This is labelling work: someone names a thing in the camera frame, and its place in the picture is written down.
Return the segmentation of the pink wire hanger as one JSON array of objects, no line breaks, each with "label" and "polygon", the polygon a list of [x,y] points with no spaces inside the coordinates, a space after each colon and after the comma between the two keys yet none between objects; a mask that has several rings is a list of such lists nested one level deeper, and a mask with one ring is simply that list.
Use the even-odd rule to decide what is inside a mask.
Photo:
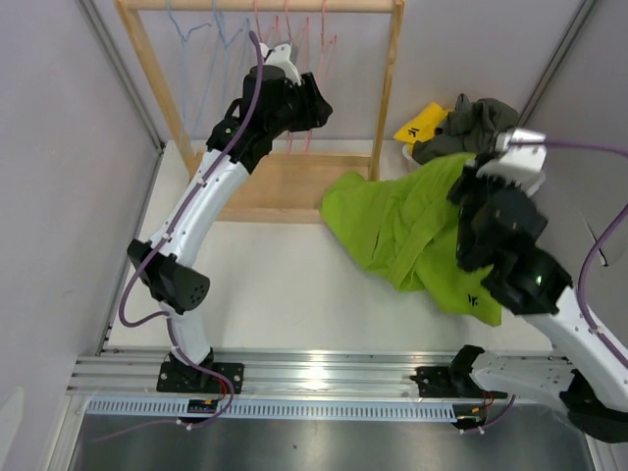
[{"label": "pink wire hanger", "polygon": [[262,13],[260,11],[261,2],[259,0],[253,1],[253,7],[258,38],[268,46],[277,44],[282,36],[279,16],[277,14],[271,15],[270,13]]},{"label": "pink wire hanger", "polygon": [[327,34],[327,15],[328,1],[322,0],[320,20],[320,53],[316,72],[316,81],[320,91],[325,89],[325,85],[330,74],[332,58],[338,42],[338,37],[335,34]]},{"label": "pink wire hanger", "polygon": [[309,18],[306,18],[301,26],[293,26],[290,22],[288,8],[289,1],[286,0],[284,3],[284,16],[288,32],[288,40],[292,46],[293,58],[291,60],[296,65],[298,63],[297,49],[303,44],[303,40],[307,39],[309,35]]}]

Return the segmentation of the dark olive shorts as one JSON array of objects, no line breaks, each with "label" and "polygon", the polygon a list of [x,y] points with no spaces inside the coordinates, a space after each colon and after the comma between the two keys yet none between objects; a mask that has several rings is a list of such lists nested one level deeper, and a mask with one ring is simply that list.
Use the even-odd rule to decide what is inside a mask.
[{"label": "dark olive shorts", "polygon": [[497,136],[514,128],[519,113],[495,98],[471,102],[464,93],[458,95],[453,111],[440,119],[435,135],[412,145],[410,158],[425,165],[436,158],[455,153],[483,153],[491,150]]}]

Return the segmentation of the lime green shorts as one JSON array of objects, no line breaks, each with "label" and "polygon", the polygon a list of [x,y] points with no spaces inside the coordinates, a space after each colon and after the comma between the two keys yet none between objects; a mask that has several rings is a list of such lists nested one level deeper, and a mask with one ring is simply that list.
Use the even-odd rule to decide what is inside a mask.
[{"label": "lime green shorts", "polygon": [[473,157],[446,155],[396,180],[347,172],[324,193],[320,214],[363,271],[401,292],[425,291],[446,314],[498,327],[502,307],[481,285],[489,269],[467,273],[457,265],[459,209],[447,199]]}]

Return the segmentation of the yellow shorts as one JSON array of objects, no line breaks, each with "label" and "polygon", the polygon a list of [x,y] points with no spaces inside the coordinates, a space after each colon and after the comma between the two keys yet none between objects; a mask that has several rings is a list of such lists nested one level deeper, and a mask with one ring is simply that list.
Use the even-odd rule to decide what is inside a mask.
[{"label": "yellow shorts", "polygon": [[403,125],[394,134],[393,139],[408,144],[428,141],[436,135],[436,129],[448,113],[449,111],[438,103],[429,103],[414,118]]}]

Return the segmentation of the light blue wire hanger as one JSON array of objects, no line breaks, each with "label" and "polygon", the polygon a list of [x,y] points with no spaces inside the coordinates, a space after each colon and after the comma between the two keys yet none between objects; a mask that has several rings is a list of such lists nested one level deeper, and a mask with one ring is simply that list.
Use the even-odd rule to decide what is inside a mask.
[{"label": "light blue wire hanger", "polygon": [[181,116],[183,119],[183,130],[181,131],[181,133],[185,131],[188,135],[187,140],[191,141],[191,139],[196,134],[196,130],[202,118],[202,108],[206,100],[207,89],[211,84],[213,59],[210,60],[209,64],[209,78],[205,81],[204,91],[202,93],[201,99],[199,102],[197,102],[197,96],[192,90],[192,78],[190,75],[189,66],[193,63],[193,60],[188,58],[188,50],[190,49],[188,44],[190,43],[190,41],[198,42],[200,40],[204,40],[206,36],[211,37],[214,24],[212,22],[205,22],[185,29],[181,27],[180,23],[178,22],[177,16],[174,13],[172,6],[173,4],[171,1],[166,2],[166,11],[168,14],[168,18],[175,28],[181,49],[179,56],[180,108]]},{"label": "light blue wire hanger", "polygon": [[218,2],[212,1],[212,21],[210,22],[211,56],[201,88],[201,99],[192,122],[191,134],[200,137],[207,133],[209,119],[220,113],[231,96],[229,81],[236,63],[236,49],[245,42],[250,30],[250,21],[243,18],[229,18],[229,14],[218,9]]}]

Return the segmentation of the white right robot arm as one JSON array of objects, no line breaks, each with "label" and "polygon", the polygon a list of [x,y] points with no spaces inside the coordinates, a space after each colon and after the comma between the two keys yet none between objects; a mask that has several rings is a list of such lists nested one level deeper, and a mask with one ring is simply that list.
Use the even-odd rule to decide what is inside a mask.
[{"label": "white right robot arm", "polygon": [[607,444],[627,441],[627,349],[605,329],[554,256],[537,241],[548,219],[532,200],[544,179],[541,161],[450,155],[415,178],[453,211],[453,261],[513,315],[544,334],[555,360],[505,356],[465,344],[432,381],[413,377],[426,397],[527,397],[563,414]]}]

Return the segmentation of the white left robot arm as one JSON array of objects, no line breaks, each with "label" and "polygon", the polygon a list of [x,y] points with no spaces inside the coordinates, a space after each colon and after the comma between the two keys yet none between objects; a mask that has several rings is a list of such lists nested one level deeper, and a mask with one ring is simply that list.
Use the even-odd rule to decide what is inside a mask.
[{"label": "white left robot arm", "polygon": [[196,313],[210,281],[193,265],[219,213],[270,154],[274,140],[286,131],[318,129],[332,112],[313,74],[292,80],[276,66],[252,68],[241,96],[213,128],[198,170],[166,222],[150,239],[130,242],[134,272],[127,287],[142,282],[148,288],[172,344],[160,367],[158,392],[240,393],[243,368],[215,364]]}]

